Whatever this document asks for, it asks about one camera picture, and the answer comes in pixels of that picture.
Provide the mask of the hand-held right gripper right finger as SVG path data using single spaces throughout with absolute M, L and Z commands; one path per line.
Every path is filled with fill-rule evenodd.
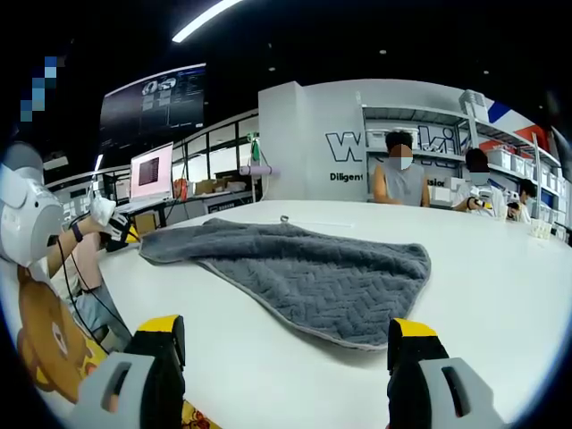
M 390 428 L 503 428 L 490 386 L 450 357 L 425 324 L 394 318 L 388 334 Z

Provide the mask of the person's left hand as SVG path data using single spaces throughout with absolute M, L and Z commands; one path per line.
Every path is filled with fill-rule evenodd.
M 107 233 L 105 227 L 98 223 L 91 215 L 79 222 L 79 229 L 84 237 L 92 233 Z

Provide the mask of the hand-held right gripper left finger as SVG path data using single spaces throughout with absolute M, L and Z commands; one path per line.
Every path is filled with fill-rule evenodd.
M 180 428 L 185 360 L 183 317 L 148 320 L 81 382 L 71 427 Z

